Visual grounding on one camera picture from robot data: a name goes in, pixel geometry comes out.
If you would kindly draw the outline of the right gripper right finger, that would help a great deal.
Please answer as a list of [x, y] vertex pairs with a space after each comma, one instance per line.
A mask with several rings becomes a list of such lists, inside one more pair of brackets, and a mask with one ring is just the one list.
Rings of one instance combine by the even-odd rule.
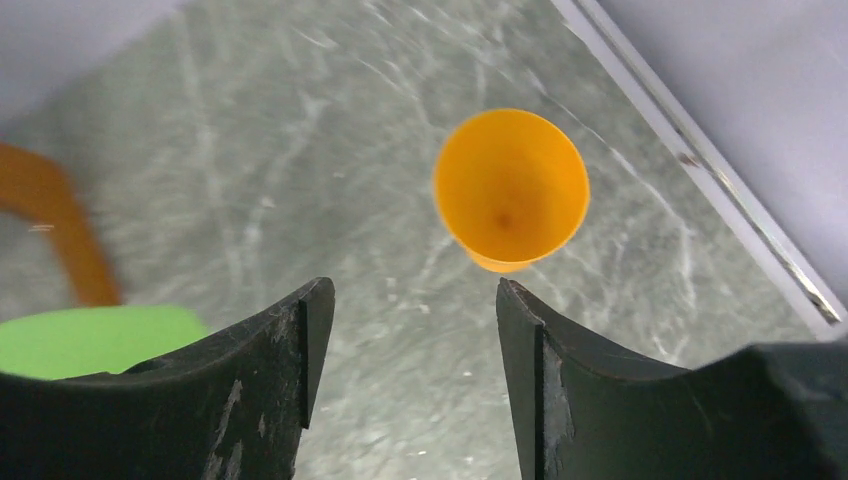
[[753, 344], [688, 370], [499, 282], [498, 333], [525, 479], [843, 479], [847, 345]]

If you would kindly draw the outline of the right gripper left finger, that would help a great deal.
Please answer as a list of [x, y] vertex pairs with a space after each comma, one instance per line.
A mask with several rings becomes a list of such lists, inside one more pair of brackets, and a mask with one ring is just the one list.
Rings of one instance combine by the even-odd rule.
[[291, 479], [327, 354], [335, 287], [119, 374], [1, 378], [5, 479]]

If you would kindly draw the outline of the green plastic wine glass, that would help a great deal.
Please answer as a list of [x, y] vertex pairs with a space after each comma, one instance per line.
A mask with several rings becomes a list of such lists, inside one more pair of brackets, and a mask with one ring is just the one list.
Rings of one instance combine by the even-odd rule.
[[177, 306], [40, 313], [1, 324], [1, 371], [40, 380], [122, 373], [208, 333], [193, 311]]

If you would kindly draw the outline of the orange plastic wine glass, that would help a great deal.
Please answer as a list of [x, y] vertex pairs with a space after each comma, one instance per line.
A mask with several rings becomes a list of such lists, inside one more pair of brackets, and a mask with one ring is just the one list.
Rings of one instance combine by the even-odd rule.
[[479, 267], [508, 274], [560, 250], [581, 227], [590, 181], [578, 149], [546, 118], [481, 112], [436, 159], [433, 198], [446, 229]]

